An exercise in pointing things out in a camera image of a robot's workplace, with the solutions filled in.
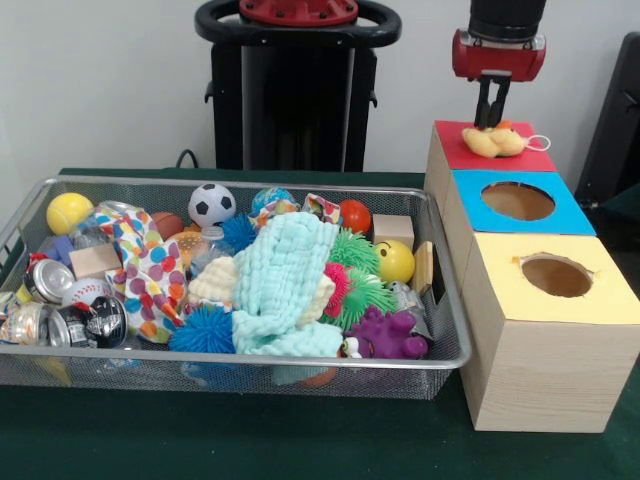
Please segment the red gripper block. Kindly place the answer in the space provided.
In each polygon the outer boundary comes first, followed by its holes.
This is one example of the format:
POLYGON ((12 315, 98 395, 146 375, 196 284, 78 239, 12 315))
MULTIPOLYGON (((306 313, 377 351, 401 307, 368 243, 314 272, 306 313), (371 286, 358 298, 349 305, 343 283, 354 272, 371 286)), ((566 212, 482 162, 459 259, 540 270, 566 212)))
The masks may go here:
POLYGON ((479 95, 474 126, 495 128, 502 120, 511 80, 533 81, 542 68, 546 55, 546 38, 537 34, 520 43, 501 43, 474 37, 466 29, 458 29, 452 42, 452 68, 457 77, 476 80, 479 95), (494 102, 489 102, 491 83, 498 86, 494 102))

